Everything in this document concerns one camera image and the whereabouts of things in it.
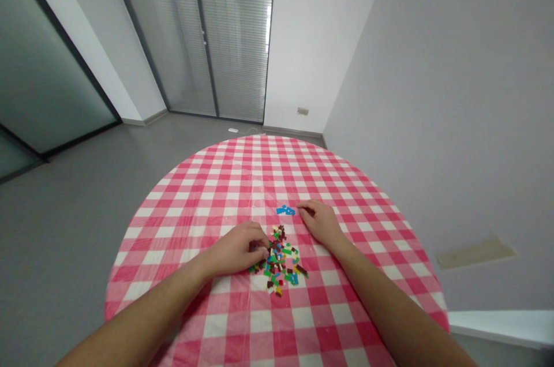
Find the tablecloth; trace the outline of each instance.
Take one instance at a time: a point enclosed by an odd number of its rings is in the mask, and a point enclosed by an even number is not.
[[[333,206],[346,236],[448,330],[433,268],[391,199],[330,151],[292,138],[258,135],[203,149],[152,189],[115,259],[106,320],[236,224],[254,220],[268,234],[273,225],[282,224],[309,279],[300,276],[298,286],[284,286],[280,298],[268,294],[261,273],[214,279],[153,364],[392,366],[338,262],[309,234],[298,212],[276,212],[283,205],[296,209],[309,198]]]

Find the window blinds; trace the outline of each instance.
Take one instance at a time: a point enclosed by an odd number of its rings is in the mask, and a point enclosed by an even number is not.
[[[170,110],[263,122],[272,0],[126,3]]]
[[[219,114],[263,122],[272,0],[202,0]]]

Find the wall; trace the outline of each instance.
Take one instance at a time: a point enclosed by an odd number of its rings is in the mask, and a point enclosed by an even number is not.
[[[165,109],[123,0],[46,0],[124,119]]]
[[[375,0],[325,127],[433,255],[498,234],[519,257],[439,272],[450,310],[552,309],[553,0]]]
[[[265,125],[323,132],[372,3],[273,1]]]

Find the person's left hand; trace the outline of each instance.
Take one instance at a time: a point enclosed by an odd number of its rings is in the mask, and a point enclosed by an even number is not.
[[[251,244],[258,246],[251,252]],[[204,251],[209,276],[230,275],[269,256],[269,239],[258,223],[249,221],[231,229],[216,244]]]

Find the forearm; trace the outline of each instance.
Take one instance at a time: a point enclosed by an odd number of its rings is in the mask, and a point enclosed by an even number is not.
[[[471,358],[346,237],[330,246],[400,367],[475,366]]]
[[[143,366],[209,281],[202,254],[79,344],[58,366]]]

